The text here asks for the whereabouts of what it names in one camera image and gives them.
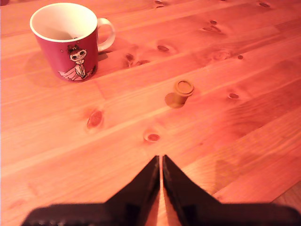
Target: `cartoon character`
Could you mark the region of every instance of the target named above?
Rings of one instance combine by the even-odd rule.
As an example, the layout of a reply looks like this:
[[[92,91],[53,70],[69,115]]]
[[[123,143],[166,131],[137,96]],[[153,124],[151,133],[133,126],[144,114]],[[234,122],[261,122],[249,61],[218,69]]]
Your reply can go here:
[[[63,76],[65,79],[73,81],[82,80],[95,71],[96,66],[94,66],[92,70],[86,73],[84,67],[84,58],[87,55],[87,51],[85,49],[79,48],[78,45],[75,45],[74,47],[72,45],[68,45],[68,54],[70,60],[75,62],[75,66],[67,72],[59,72],[60,75]]]

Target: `red mug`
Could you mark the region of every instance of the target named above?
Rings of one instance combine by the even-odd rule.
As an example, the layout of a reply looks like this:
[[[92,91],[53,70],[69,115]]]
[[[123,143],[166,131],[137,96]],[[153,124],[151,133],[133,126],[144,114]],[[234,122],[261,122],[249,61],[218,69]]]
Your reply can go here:
[[[109,25],[111,33],[100,44],[98,27]],[[66,80],[82,81],[98,68],[98,52],[110,47],[115,29],[105,18],[97,19],[88,8],[74,3],[55,3],[37,10],[30,28],[55,73]]]

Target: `mug handle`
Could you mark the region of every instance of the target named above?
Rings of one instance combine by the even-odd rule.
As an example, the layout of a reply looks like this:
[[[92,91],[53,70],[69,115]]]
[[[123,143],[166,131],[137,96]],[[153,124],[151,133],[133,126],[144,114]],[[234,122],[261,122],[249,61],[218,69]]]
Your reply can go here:
[[[113,44],[113,42],[115,41],[115,37],[116,37],[115,28],[109,20],[107,20],[106,18],[97,19],[97,28],[99,28],[103,25],[110,26],[111,34],[109,35],[109,37],[106,41],[97,45],[98,52],[101,52],[101,51],[107,49],[108,47],[110,47]]]

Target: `wooden plank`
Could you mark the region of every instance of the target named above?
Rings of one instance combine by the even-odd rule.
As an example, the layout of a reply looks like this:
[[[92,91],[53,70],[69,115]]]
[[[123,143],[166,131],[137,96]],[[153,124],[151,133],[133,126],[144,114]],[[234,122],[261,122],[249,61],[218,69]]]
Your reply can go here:
[[[301,181],[276,198],[273,203],[290,206],[301,213]]]
[[[296,132],[298,140],[301,133]],[[214,194],[221,202],[271,202],[301,179],[300,143],[289,144],[285,151],[241,176]]]
[[[271,202],[300,179],[300,111],[299,107],[230,145],[211,150],[183,171],[221,202]],[[259,186],[259,181],[273,189]]]
[[[7,23],[1,24],[1,35],[6,37],[12,34],[22,34],[29,32],[28,23],[31,15],[39,8],[59,2],[57,0],[39,0],[21,4],[7,5],[3,8],[2,16]],[[135,27],[146,26],[154,23],[159,23],[167,20],[172,20],[180,17],[190,16],[195,13],[206,12],[218,8],[227,8],[235,5],[240,5],[252,0],[240,0],[231,2],[219,1],[188,1],[168,4],[168,7],[156,8],[158,5],[154,1],[135,0],[124,2],[120,0],[110,1],[89,1],[82,2],[81,0],[73,0],[73,3],[78,3],[88,8],[93,9],[97,17],[108,17],[117,28],[132,29]]]

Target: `wood grain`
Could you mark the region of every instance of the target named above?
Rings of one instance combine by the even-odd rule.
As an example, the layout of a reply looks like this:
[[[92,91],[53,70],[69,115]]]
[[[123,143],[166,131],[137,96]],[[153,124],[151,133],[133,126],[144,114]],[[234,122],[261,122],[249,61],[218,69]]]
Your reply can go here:
[[[83,83],[56,78],[30,31],[32,13],[55,2],[1,6],[3,225],[54,202],[104,202],[156,154],[221,202],[300,211],[299,0],[73,0],[117,30]],[[178,79],[195,93],[174,109]],[[95,111],[102,121],[88,128]],[[179,225],[162,185],[148,225]]]

